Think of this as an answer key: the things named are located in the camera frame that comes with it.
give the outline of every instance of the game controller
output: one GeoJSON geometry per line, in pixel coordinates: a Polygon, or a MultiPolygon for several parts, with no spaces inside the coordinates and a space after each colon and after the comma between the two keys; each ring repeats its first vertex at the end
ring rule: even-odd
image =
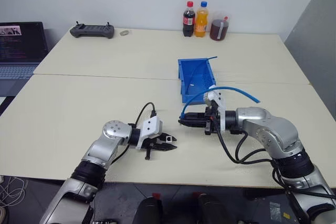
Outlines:
{"type": "Polygon", "coordinates": [[[74,26],[70,33],[75,38],[78,38],[80,36],[93,36],[93,37],[106,37],[106,38],[112,38],[114,34],[114,27],[110,25],[109,22],[107,22],[107,25],[105,26],[89,26],[85,24],[79,24],[78,21],[76,21],[77,25],[74,26]]]}

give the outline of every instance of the white table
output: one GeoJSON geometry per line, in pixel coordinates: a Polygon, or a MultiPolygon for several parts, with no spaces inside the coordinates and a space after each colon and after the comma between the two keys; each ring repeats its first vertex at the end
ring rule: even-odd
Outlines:
{"type": "Polygon", "coordinates": [[[112,39],[69,32],[43,62],[37,74],[178,79],[178,59],[208,58],[217,81],[308,84],[278,35],[227,34],[223,41],[184,37],[181,31],[131,29],[112,39]]]}
{"type": "MultiPolygon", "coordinates": [[[[239,93],[224,91],[228,110],[257,105],[294,123],[311,159],[329,185],[336,186],[336,141],[330,132],[336,123],[312,86],[218,84],[241,88],[261,100],[255,104],[239,93]]],[[[65,179],[107,121],[134,122],[148,101],[155,103],[163,131],[177,138],[178,148],[153,152],[150,161],[144,159],[145,151],[130,149],[110,168],[107,181],[276,186],[269,164],[233,164],[215,135],[178,124],[183,107],[179,81],[132,78],[34,75],[0,117],[0,174],[65,179]]],[[[204,105],[194,105],[189,111],[204,109],[204,105]]],[[[225,137],[233,153],[241,136],[225,137]]],[[[242,155],[258,147],[251,138],[242,155]]]]}

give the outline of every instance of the laptop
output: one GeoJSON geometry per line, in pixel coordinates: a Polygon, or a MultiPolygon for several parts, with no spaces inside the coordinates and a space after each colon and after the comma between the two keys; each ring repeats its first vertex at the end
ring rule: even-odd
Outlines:
{"type": "Polygon", "coordinates": [[[0,23],[0,97],[16,96],[47,54],[42,22],[0,23]]]}

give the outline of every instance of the orange juice bottle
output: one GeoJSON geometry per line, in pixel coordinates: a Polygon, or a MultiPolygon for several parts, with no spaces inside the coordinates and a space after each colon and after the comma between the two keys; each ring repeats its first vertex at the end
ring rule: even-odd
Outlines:
{"type": "Polygon", "coordinates": [[[195,22],[195,35],[196,37],[204,37],[206,25],[208,24],[208,9],[206,8],[207,2],[202,1],[201,7],[197,10],[197,18],[195,22]]]}

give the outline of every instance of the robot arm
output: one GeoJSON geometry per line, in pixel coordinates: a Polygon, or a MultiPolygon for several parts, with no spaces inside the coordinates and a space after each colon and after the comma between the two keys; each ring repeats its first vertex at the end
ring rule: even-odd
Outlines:
{"type": "Polygon", "coordinates": [[[272,158],[273,176],[275,173],[279,175],[280,184],[284,186],[299,222],[336,223],[335,195],[316,165],[310,161],[295,126],[262,108],[225,111],[218,100],[220,93],[209,93],[212,95],[205,96],[208,105],[205,113],[187,113],[179,122],[190,127],[204,127],[207,135],[217,133],[219,127],[215,127],[214,123],[218,122],[221,124],[220,131],[225,128],[231,132],[246,132],[258,140],[272,158]]]}
{"type": "Polygon", "coordinates": [[[147,150],[153,148],[162,151],[176,148],[171,144],[157,143],[156,138],[161,135],[168,137],[162,133],[162,121],[158,116],[144,121],[142,129],[120,121],[107,122],[101,136],[90,146],[71,177],[63,183],[49,204],[40,224],[90,223],[93,215],[90,202],[101,189],[105,173],[115,159],[118,146],[131,144],[137,149],[145,147],[147,150]]]}

